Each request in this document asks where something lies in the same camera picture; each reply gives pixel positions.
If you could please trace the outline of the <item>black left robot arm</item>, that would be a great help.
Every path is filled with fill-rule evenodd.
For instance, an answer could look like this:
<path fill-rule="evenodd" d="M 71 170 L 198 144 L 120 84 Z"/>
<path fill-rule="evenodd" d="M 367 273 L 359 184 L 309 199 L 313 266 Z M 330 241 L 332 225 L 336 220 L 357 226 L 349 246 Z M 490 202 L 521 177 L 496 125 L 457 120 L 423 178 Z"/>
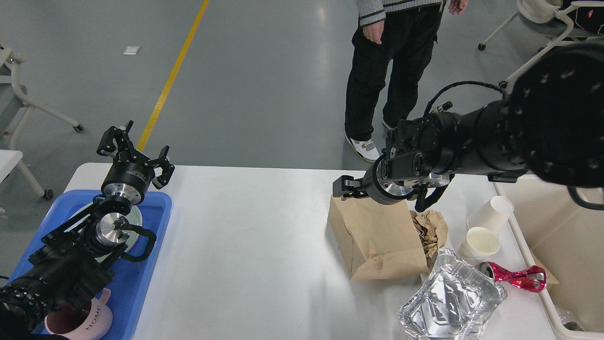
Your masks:
<path fill-rule="evenodd" d="M 28 260 L 33 268 L 1 288 L 3 340 L 59 340 L 59 335 L 33 334 L 61 303 L 82 307 L 114 277 L 110 267 L 119 259 L 147 260 L 157 241 L 155 232 L 132 224 L 127 215 L 144 201 L 149 185 L 166 186 L 175 166 L 169 147 L 157 159 L 136 150 L 129 138 L 133 121 L 109 127 L 97 154 L 112 157 L 100 194 L 42 238 L 43 246 Z"/>

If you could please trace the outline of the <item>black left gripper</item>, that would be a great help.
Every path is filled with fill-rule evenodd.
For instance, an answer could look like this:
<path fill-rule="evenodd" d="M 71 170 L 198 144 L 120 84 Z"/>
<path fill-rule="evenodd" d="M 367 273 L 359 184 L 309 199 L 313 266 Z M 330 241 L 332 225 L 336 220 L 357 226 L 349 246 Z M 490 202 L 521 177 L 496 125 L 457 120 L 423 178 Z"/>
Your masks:
<path fill-rule="evenodd" d="M 133 124 L 130 120 L 125 127 L 109 127 L 101 137 L 96 153 L 112 158 L 111 168 L 101 185 L 102 194 L 122 196 L 136 206 L 145 199 L 151 183 L 156 189 L 168 185 L 175 166 L 168 159 L 168 145 L 161 149 L 157 159 L 145 161 L 145 166 L 135 163 L 138 151 L 129 138 Z M 156 168 L 161 169 L 159 176 L 155 175 Z"/>

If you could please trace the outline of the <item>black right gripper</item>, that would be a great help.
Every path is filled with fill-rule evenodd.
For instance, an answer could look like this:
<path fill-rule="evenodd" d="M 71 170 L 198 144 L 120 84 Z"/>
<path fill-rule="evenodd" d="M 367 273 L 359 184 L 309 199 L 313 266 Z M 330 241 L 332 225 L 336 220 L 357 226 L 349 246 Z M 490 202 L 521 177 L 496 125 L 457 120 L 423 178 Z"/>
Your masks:
<path fill-rule="evenodd" d="M 414 189 L 382 178 L 384 159 L 386 159 L 384 156 L 377 159 L 367 170 L 364 178 L 341 176 L 336 179 L 332 185 L 332 197 L 360 199 L 367 194 L 375 202 L 385 205 L 413 198 L 416 195 Z"/>

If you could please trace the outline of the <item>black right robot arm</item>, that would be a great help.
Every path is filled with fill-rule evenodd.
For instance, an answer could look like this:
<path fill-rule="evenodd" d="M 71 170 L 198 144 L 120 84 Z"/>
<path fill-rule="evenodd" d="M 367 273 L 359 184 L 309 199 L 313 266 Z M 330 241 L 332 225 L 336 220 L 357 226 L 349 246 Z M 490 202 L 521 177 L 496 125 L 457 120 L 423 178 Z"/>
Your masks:
<path fill-rule="evenodd" d="M 573 202 L 592 210 L 578 188 L 602 188 L 603 39 L 549 52 L 524 72 L 500 101 L 467 114 L 427 109 L 401 120 L 382 155 L 362 178 L 341 176 L 332 196 L 381 204 L 415 200 L 418 212 L 438 202 L 456 174 L 515 183 L 532 172 L 567 187 Z"/>

